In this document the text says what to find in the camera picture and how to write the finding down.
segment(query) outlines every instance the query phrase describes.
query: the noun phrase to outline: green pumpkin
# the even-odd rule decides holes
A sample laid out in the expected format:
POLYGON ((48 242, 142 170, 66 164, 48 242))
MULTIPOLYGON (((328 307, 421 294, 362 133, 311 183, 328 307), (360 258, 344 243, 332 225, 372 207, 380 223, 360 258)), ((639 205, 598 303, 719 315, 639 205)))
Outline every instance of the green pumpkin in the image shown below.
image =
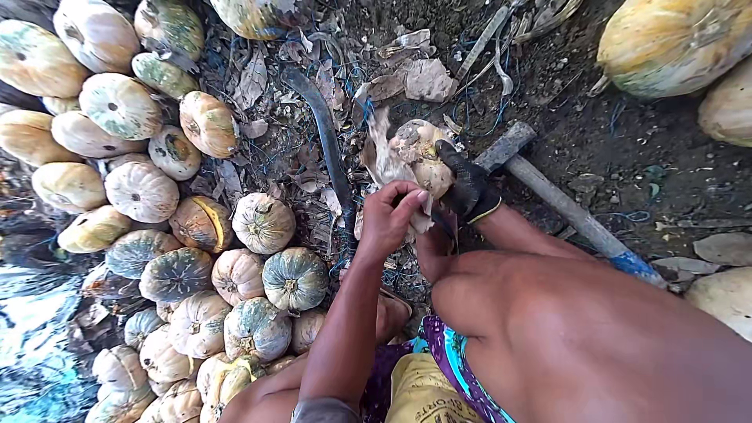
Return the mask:
POLYGON ((329 287, 326 264, 304 247, 288 248, 264 263, 264 292, 276 307, 292 315, 321 304, 329 287))
POLYGON ((151 260, 138 289, 152 301, 175 302, 211 289, 211 256, 198 248, 179 248, 151 260))

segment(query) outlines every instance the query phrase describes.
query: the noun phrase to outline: debris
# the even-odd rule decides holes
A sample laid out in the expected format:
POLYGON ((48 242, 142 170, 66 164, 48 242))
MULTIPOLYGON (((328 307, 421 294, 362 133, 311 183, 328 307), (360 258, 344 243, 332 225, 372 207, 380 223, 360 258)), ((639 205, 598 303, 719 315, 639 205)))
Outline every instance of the debris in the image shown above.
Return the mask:
POLYGON ((694 242, 695 253, 716 264, 729 266, 752 265, 752 235, 749 233, 719 233, 694 242))

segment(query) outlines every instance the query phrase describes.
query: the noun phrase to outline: person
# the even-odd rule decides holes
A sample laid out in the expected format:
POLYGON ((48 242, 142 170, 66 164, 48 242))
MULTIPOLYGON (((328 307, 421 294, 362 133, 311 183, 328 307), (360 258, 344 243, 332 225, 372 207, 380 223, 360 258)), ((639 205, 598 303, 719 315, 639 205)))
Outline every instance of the person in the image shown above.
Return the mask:
POLYGON ((379 395, 376 347, 409 311, 380 296, 381 274, 428 195, 407 181, 366 199, 360 245, 310 352, 249 385, 222 423, 374 415, 389 423, 750 421, 752 344, 684 300, 543 234, 503 203, 483 169, 447 142, 436 148, 456 173, 442 202, 496 250, 450 255, 438 226, 417 237, 436 311, 419 336, 430 354, 416 351, 419 341, 402 349, 385 417, 384 406, 364 405, 379 395))

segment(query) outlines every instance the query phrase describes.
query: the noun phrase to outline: pumpkin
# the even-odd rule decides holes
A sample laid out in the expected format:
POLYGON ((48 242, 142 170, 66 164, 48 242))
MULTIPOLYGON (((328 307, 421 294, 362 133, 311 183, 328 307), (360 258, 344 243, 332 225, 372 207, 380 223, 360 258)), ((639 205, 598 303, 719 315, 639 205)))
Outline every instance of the pumpkin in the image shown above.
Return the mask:
POLYGON ((21 20, 0 22, 0 80, 33 96, 68 98, 89 72, 52 32, 21 20))
POLYGON ((255 355, 262 363, 290 345, 293 325, 287 313, 262 297, 241 301, 225 318, 225 353, 230 360, 255 355))
POLYGON ((184 300, 211 288, 211 265, 209 254, 198 248, 169 251, 146 265, 138 289, 144 298, 152 301, 184 300))
POLYGON ((192 91, 183 97, 180 126, 193 145, 208 156, 226 159, 238 148, 232 113, 207 93, 192 91))
POLYGON ((138 359, 149 379, 157 383, 177 382, 192 377, 203 363, 175 351, 170 343, 170 325, 164 324, 144 340, 138 359))
POLYGON ((684 298, 752 342, 752 267, 703 276, 684 298))
POLYGON ((107 202, 99 173, 82 163, 48 163, 32 174, 39 198, 68 213, 83 213, 107 202))
POLYGON ((126 141, 102 130, 81 111, 69 111, 52 119, 52 137, 85 157, 115 157, 145 151, 146 141, 126 141))
POLYGON ((39 167, 52 162, 82 162, 52 137, 52 116, 14 110, 0 116, 0 148, 18 160, 39 167))
POLYGON ((81 110, 81 104, 78 102, 78 97, 68 97, 67 99, 42 97, 42 104, 53 116, 63 114, 67 111, 81 110))
POLYGON ((53 24, 73 56, 94 73, 128 73, 141 49, 133 25, 104 0, 61 0, 53 24))
POLYGON ((180 0, 142 0, 133 26, 143 40, 153 38, 170 51, 180 51, 196 62, 204 50, 201 19, 180 0))
POLYGON ((180 306, 180 303, 183 301, 175 301, 173 303, 169 303, 167 301, 157 301, 156 302, 156 314, 161 318, 163 321, 170 322, 172 321, 172 315, 175 313, 175 310, 180 306))
POLYGON ((182 99, 196 91, 199 83, 183 69, 159 58, 157 53, 137 54, 132 61, 133 73, 149 87, 172 97, 182 99))
POLYGON ((101 350, 94 358, 92 374, 97 382, 110 385, 113 391, 134 391, 147 381, 138 353, 127 345, 101 350))
POLYGON ((134 391, 111 391, 94 404, 84 423, 133 423, 155 398, 148 384, 134 391))
POLYGON ((177 208, 180 192, 158 167, 128 162, 105 178, 107 198, 115 209, 134 221, 157 224, 177 208))
POLYGON ((111 205, 103 205, 75 218, 57 236, 57 243, 69 253, 93 253, 109 247, 130 227, 128 216, 118 213, 111 205))
POLYGON ((121 74, 94 75, 83 83, 81 110, 106 133, 129 141, 162 130, 162 109, 149 90, 121 74))
POLYGON ((211 270, 211 283, 231 306, 264 296, 264 261, 245 248, 225 251, 211 270))
POLYGON ((106 263, 100 263, 86 275, 81 285, 84 297, 100 300, 120 300, 139 296, 138 281, 113 273, 106 263))
POLYGON ((149 141, 149 157, 158 168, 175 181, 191 179, 201 166, 201 152, 175 126, 165 125, 149 141))
POLYGON ((211 5, 235 34, 252 40, 279 38, 287 33, 283 26, 294 27, 305 23, 305 15, 310 12, 308 2, 300 0, 211 0, 211 5))
POLYGON ((232 398, 263 376, 266 376, 266 371, 256 356, 242 356, 230 364, 219 365, 202 407, 202 423, 217 423, 232 398))
POLYGON ((130 279, 141 277, 153 258, 182 245, 174 236, 153 229, 135 230, 121 236, 105 253, 107 266, 116 275, 130 279))
POLYGON ((126 327, 123 330, 126 345, 140 351, 149 333, 164 324, 165 322, 156 314, 154 307, 135 313, 126 321, 126 327))
POLYGON ((232 229, 249 250, 274 254, 295 235, 295 214, 280 200, 264 193, 250 193, 238 201, 232 229))
POLYGON ((737 65, 705 97, 702 130, 718 141, 752 147, 752 59, 737 65))
POLYGON ((162 397, 159 415, 165 423, 198 423, 201 415, 201 394, 193 380, 183 380, 162 397))
POLYGON ((224 350, 225 316, 232 307, 214 291, 186 298, 170 320, 170 342, 175 351, 193 358, 209 358, 224 350))
POLYGON ((170 226, 184 245, 219 253, 232 241, 229 216, 229 210, 211 198, 191 196, 180 202, 170 226))
POLYGON ((297 355, 308 352, 325 320, 326 311, 324 310, 313 309, 300 313, 300 317, 293 319, 293 338, 290 340, 290 349, 297 355))
POLYGON ((321 304, 329 287, 326 264, 304 247, 288 248, 271 256, 262 276, 269 301, 293 314, 321 304))
POLYGON ((196 387, 199 389, 202 401, 206 402, 206 395, 214 380, 214 375, 217 374, 220 368, 223 368, 225 364, 230 362, 232 360, 227 358, 227 354, 223 351, 207 358, 201 365, 198 374, 196 374, 196 387))
POLYGON ((752 52, 747 0, 627 0, 606 25, 598 63, 640 97, 691 93, 752 52))

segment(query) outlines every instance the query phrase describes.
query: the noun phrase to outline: peeled pumpkin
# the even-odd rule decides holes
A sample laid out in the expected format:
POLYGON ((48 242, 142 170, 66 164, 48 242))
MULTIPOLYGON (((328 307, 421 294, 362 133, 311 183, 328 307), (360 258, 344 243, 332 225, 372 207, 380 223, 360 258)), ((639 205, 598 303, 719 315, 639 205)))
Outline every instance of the peeled pumpkin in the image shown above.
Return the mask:
POLYGON ((52 32, 30 22, 0 22, 0 80, 33 96, 68 98, 89 72, 52 32))
POLYGON ((105 253, 108 268, 116 275, 139 279, 155 257, 182 245, 174 236, 154 229, 134 230, 118 238, 105 253))
POLYGON ((175 212, 180 192, 175 181, 153 164, 128 162, 105 178, 107 198, 134 221, 157 224, 175 212))
POLYGON ((201 167, 201 151, 188 141, 183 130, 164 125, 149 140, 149 157, 154 165, 175 181, 191 179, 201 167))
POLYGON ((108 384, 113 391, 134 391, 147 384, 138 353, 127 345, 101 350, 94 358, 92 374, 97 382, 108 384))
POLYGON ((229 216, 230 211, 211 198, 191 196, 180 202, 170 226, 185 246, 219 253, 232 241, 229 216))
POLYGON ((141 49, 133 25, 104 0, 61 0, 53 23, 76 59, 97 74, 128 73, 141 49))
POLYGON ((265 193, 241 198, 232 218, 235 235, 257 254, 274 254, 285 248, 295 228, 293 210, 265 193))
POLYGON ((128 232, 131 219, 111 205, 78 216, 57 236, 60 248, 69 253, 86 254, 104 250, 128 232))
POLYGON ((752 59, 739 63, 705 97, 702 130, 718 141, 752 147, 752 59))
POLYGON ((81 110, 112 136, 138 141, 162 130, 162 109, 149 90, 125 75, 92 76, 83 83, 78 101, 81 110))
POLYGON ((101 159, 146 151, 146 141, 126 141, 106 133, 82 111, 68 111, 52 119, 52 137, 64 148, 101 159))
POLYGON ((255 355, 262 363, 280 357, 290 345, 293 325, 287 312, 266 298, 241 301, 225 318, 225 353, 230 360, 255 355))
POLYGON ((204 50, 201 19, 181 0, 142 0, 133 26, 143 40, 153 38, 170 51, 180 51, 197 62, 204 50))
POLYGON ((271 256, 264 263, 263 279, 269 301, 293 315, 321 304, 329 287, 326 264, 305 247, 271 256))
POLYGON ((84 213, 107 202, 105 186, 94 168, 82 163, 48 163, 32 174, 39 198, 68 213, 84 213))
POLYGON ((180 126, 193 145, 208 156, 226 159, 238 148, 232 113, 207 93, 192 91, 183 97, 180 126))
POLYGON ((138 289, 144 298, 152 301, 185 300, 211 289, 211 265, 211 256, 198 248, 168 251, 147 263, 138 289))
POLYGON ((53 117, 38 111, 14 110, 0 116, 0 148, 22 162, 39 167, 52 162, 83 162, 53 138, 53 117))
POLYGON ((225 251, 211 270, 211 283, 222 298, 237 306, 243 300, 263 297, 264 281, 261 272, 264 260, 246 248, 225 251))
POLYGON ((135 313, 126 321, 123 336, 126 345, 140 351, 149 333, 159 329, 165 322, 156 314, 154 307, 135 313))
POLYGON ((144 340, 138 359, 149 379, 157 383, 177 382, 194 376, 202 365, 196 360, 175 351, 170 343, 170 325, 164 324, 144 340))
POLYGON ((748 0, 626 0, 606 25, 598 63, 620 89, 655 99, 706 87, 750 52, 748 0))
POLYGON ((252 355, 244 355, 229 364, 217 366, 201 410, 201 422, 217 423, 232 398, 263 376, 266 376, 266 371, 261 367, 259 358, 252 355))
POLYGON ((175 351, 193 358, 209 358, 225 349, 225 316, 232 307, 214 291, 186 298, 170 320, 169 337, 175 351))

